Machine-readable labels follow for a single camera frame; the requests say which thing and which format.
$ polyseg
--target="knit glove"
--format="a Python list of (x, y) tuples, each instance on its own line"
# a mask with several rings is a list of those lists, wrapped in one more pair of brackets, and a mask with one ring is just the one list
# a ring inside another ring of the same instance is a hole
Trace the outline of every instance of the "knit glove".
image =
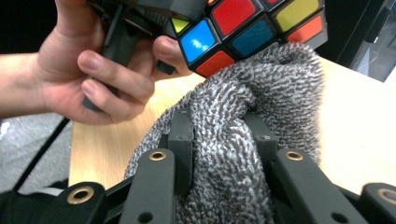
[(176, 109), (189, 107), (194, 128), (191, 191), (177, 196), (178, 223), (274, 223), (271, 192), (252, 133), (242, 117), (257, 113), (279, 138), (319, 160), (318, 107), (324, 78), (317, 54), (285, 44), (222, 69), (189, 92), (155, 122), (132, 156), (169, 133)]

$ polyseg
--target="forearm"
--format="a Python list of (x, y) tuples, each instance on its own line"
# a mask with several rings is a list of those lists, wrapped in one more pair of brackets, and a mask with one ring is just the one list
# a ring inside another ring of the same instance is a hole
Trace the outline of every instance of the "forearm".
[(32, 76), (36, 54), (0, 55), (0, 119), (48, 112)]

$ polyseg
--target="human hand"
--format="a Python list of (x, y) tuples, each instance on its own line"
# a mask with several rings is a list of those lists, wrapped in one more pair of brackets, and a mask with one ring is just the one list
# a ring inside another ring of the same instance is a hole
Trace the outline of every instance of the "human hand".
[[(33, 68), (41, 86), (39, 95), (49, 111), (89, 124), (132, 119), (144, 110), (154, 93), (154, 81), (169, 78), (155, 68), (157, 60), (176, 68), (171, 77), (191, 73), (178, 43), (166, 36), (139, 40), (128, 68), (111, 62), (97, 53), (106, 31), (87, 1), (55, 2), (57, 25), (37, 54)], [(120, 97), (98, 80), (119, 89)], [(105, 113), (83, 106), (84, 95)]]

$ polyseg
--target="table surface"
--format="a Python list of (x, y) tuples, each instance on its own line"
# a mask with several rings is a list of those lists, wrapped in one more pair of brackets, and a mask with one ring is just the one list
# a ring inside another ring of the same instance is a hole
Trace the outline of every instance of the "table surface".
[[(358, 194), (366, 183), (396, 186), (396, 83), (320, 61), (326, 83), (319, 120), (320, 168), (334, 184)], [(108, 189), (119, 183), (155, 120), (202, 81), (193, 74), (157, 82), (145, 111), (127, 122), (74, 122), (69, 184), (94, 181)]]

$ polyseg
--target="finger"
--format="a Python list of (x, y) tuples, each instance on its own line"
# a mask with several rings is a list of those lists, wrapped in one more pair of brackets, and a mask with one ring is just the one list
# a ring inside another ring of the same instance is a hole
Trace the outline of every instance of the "finger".
[(131, 95), (142, 104), (154, 93), (155, 86), (150, 77), (131, 71), (94, 51), (83, 51), (78, 57), (78, 65), (86, 74)]
[(168, 36), (160, 36), (154, 41), (153, 51), (159, 60), (174, 66), (178, 76), (191, 74), (176, 40)]
[(56, 0), (58, 20), (56, 29), (63, 35), (91, 35), (101, 29), (98, 16), (86, 0)]
[(85, 95), (105, 113), (112, 122), (129, 120), (143, 112), (145, 105), (133, 98), (121, 99), (114, 95), (103, 83), (94, 79), (87, 79), (81, 85)]
[(152, 53), (151, 38), (140, 38), (136, 43), (128, 68), (146, 77), (152, 76), (156, 58)]

